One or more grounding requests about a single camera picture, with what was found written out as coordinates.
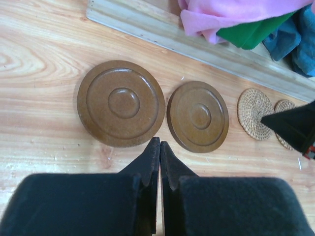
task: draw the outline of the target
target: pink cloth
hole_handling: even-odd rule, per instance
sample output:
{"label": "pink cloth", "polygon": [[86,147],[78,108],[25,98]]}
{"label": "pink cloth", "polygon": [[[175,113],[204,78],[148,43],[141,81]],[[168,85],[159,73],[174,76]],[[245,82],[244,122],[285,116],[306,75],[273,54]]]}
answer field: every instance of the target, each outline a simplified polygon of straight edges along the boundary
{"label": "pink cloth", "polygon": [[185,33],[204,35],[213,44],[222,39],[216,35],[221,28],[282,16],[315,0],[178,0]]}

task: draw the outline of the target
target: wooden board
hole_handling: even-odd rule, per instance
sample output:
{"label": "wooden board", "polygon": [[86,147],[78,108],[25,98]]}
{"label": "wooden board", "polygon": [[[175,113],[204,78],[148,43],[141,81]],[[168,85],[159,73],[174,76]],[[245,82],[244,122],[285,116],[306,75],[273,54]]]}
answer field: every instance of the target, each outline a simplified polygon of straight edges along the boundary
{"label": "wooden board", "polygon": [[176,0],[147,1],[90,0],[86,14],[93,21],[249,81],[307,102],[314,100],[315,81],[291,71],[283,62],[273,62],[263,45],[245,51],[231,44],[210,45],[203,37],[187,37],[176,15]]}
{"label": "wooden board", "polygon": [[[273,104],[280,99],[303,102],[90,21],[84,0],[0,3],[0,214],[29,174],[118,172],[142,152],[145,145],[101,144],[77,114],[76,96],[87,72],[104,61],[122,59],[152,73],[166,102],[175,88],[190,80],[215,87],[230,115],[229,133],[219,149],[208,154],[184,150],[172,138],[166,119],[157,136],[198,175],[285,179],[315,230],[315,162],[286,150],[275,135],[254,141],[236,116],[238,96],[251,87],[263,90]],[[162,235],[160,198],[157,218]]]}

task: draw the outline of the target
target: green cloth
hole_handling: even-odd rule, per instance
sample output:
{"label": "green cloth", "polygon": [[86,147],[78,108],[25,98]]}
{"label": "green cloth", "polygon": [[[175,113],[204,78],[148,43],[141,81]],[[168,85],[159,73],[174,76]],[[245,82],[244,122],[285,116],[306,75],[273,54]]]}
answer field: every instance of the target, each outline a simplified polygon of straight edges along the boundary
{"label": "green cloth", "polygon": [[294,13],[295,12],[291,12],[262,21],[243,23],[229,28],[222,28],[217,32],[217,35],[231,42],[238,48],[250,50],[256,47]]}

